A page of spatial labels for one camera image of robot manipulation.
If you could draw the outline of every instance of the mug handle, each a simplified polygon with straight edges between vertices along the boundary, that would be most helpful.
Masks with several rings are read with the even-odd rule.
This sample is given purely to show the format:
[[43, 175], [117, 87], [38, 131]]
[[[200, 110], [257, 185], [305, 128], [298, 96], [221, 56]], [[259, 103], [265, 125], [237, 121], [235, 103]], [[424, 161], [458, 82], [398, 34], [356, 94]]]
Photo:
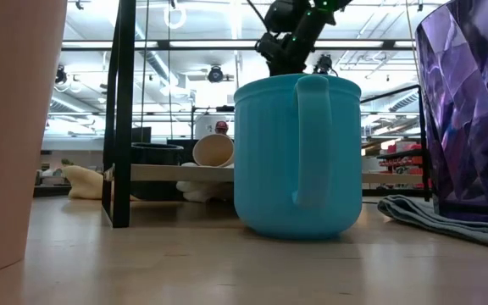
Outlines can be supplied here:
[[298, 184], [293, 202], [303, 208], [320, 208], [330, 197], [333, 156], [333, 123], [329, 80], [307, 75], [297, 81], [294, 100], [298, 107]]

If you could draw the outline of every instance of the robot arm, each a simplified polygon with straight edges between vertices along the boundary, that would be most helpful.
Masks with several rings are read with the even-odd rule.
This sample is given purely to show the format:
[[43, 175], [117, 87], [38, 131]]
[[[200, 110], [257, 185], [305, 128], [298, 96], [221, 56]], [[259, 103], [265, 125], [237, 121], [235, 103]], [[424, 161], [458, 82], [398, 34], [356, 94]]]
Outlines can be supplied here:
[[267, 32], [255, 45], [267, 59], [270, 76], [302, 73], [324, 26], [335, 25], [334, 12], [351, 1], [314, 0], [313, 7], [308, 0], [274, 1], [264, 19]]

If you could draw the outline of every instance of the gray cloth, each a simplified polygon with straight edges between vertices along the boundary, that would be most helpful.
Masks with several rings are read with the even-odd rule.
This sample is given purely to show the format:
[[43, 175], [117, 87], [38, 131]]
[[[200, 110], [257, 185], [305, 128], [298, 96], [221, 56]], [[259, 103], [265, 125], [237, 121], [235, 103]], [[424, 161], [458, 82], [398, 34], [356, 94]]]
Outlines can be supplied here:
[[488, 223], [442, 217], [434, 213], [432, 203], [395, 195], [381, 199], [378, 210], [406, 224], [488, 245]]

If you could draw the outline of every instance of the black metal pole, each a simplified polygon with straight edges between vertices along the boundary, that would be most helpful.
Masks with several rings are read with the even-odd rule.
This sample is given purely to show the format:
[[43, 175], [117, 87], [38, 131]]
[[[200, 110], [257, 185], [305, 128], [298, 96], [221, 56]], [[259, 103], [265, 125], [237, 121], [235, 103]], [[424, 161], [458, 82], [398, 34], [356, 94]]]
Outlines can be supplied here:
[[419, 94], [419, 127], [421, 129], [421, 155], [423, 158], [423, 190], [424, 200], [428, 202], [430, 200], [429, 189], [429, 177], [430, 177], [430, 164], [429, 164], [429, 151], [427, 150], [427, 136], [424, 122], [424, 105], [423, 105], [423, 91], [421, 87], [418, 89]]
[[194, 125], [195, 124], [195, 106], [191, 106], [191, 139], [193, 140], [193, 137], [194, 137]]
[[361, 101], [361, 103], [372, 102], [372, 101], [375, 101], [375, 100], [380, 99], [380, 98], [383, 98], [383, 97], [390, 97], [391, 95], [395, 95], [397, 93], [406, 92], [406, 91], [409, 91], [409, 90], [412, 90], [412, 89], [419, 89], [419, 88], [420, 88], [419, 85], [407, 86], [407, 87], [404, 87], [402, 89], [398, 89], [398, 90], [395, 90], [395, 91], [391, 91], [391, 92], [387, 92], [387, 93], [384, 93], [384, 94], [380, 94], [379, 96], [375, 96], [375, 97], [371, 97], [371, 98], [364, 99], [364, 100]]
[[[116, 110], [116, 75], [118, 74], [119, 55], [119, 7], [114, 26], [114, 39], [110, 64], [108, 66], [107, 113], [105, 115], [105, 136], [103, 143], [103, 172], [114, 165], [114, 111]], [[112, 221], [112, 181], [104, 179], [102, 205], [105, 213]]]
[[130, 224], [131, 124], [135, 68], [136, 0], [120, 0], [113, 227]]

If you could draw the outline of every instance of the wooden table surface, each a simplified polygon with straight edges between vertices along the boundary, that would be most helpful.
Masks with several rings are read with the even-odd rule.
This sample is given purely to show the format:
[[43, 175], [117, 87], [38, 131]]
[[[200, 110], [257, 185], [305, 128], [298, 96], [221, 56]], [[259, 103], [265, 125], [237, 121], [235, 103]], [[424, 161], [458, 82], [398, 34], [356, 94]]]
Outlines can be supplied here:
[[488, 247], [374, 204], [323, 242], [257, 236], [223, 204], [133, 203], [132, 217], [113, 230], [100, 202], [36, 199], [0, 304], [488, 304]]

